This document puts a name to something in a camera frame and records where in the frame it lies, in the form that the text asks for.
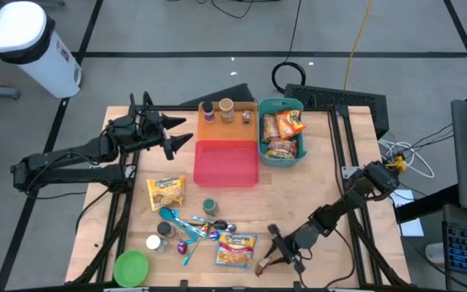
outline white cable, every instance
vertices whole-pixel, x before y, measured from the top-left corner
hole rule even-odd
[[[407,142],[391,142],[391,141],[387,141],[387,140],[384,140],[384,139],[378,140],[378,143],[380,145],[384,146],[387,149],[387,153],[385,155],[382,155],[381,156],[382,158],[387,159],[389,157],[392,157],[394,155],[394,148],[395,147],[408,149],[407,151],[412,152],[412,155],[411,155],[412,159],[410,159],[410,161],[405,161],[406,166],[408,168],[410,168],[411,170],[417,172],[418,174],[424,176],[425,178],[434,178],[435,177],[435,173],[432,170],[432,168],[430,167],[430,165],[428,165],[428,162],[426,162],[426,160],[424,160],[424,158],[422,158],[422,156],[419,155],[415,149],[412,149],[412,144],[407,143]],[[428,171],[430,171],[429,174],[425,174],[422,171],[420,171],[420,170],[418,170],[418,169],[416,169],[415,167],[412,166],[413,159],[415,157],[419,158],[421,163],[428,169]]]

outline green plastic bowl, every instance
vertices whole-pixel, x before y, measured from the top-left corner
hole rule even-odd
[[[149,261],[141,251],[122,253],[114,263],[114,280],[124,288],[141,284],[149,271]]]

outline yellow cable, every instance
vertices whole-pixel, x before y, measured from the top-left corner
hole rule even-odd
[[[354,42],[353,50],[350,52],[349,60],[347,61],[347,70],[345,71],[345,81],[344,81],[344,90],[347,88],[347,78],[349,78],[349,71],[350,71],[350,63],[353,61],[353,55],[356,51],[356,47],[358,46],[358,42],[360,41],[360,37],[362,36],[363,28],[365,27],[366,19],[369,17],[369,12],[371,12],[372,2],[373,0],[368,0],[369,2],[366,5],[365,16],[363,17],[362,26],[360,26],[360,31],[358,32],[358,36],[356,37],[356,41]]]

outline red plastic bin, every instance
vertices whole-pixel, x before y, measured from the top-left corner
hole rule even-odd
[[[200,187],[253,187],[259,182],[257,147],[256,141],[198,141],[194,183]]]

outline teal basket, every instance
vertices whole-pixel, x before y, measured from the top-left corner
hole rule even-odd
[[[307,151],[304,150],[304,134],[302,132],[290,138],[297,140],[297,156],[295,159],[275,159],[266,157],[264,154],[268,150],[269,143],[261,142],[261,133],[263,131],[263,116],[265,114],[274,115],[284,110],[304,110],[304,105],[292,98],[267,98],[259,104],[259,155],[263,163],[267,166],[291,167],[302,160]]]

